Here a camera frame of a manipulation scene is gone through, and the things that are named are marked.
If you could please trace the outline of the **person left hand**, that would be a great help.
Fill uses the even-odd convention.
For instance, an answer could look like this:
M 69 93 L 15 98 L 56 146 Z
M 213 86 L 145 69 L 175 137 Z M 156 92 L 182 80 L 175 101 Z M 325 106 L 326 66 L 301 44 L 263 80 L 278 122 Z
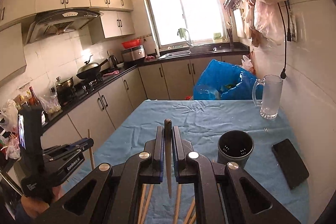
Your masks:
M 62 186 L 53 187 L 52 193 L 53 199 L 51 203 L 54 203 L 63 195 Z M 23 211 L 32 219 L 35 219 L 50 207 L 48 203 L 41 199 L 26 196 L 21 196 L 21 206 Z

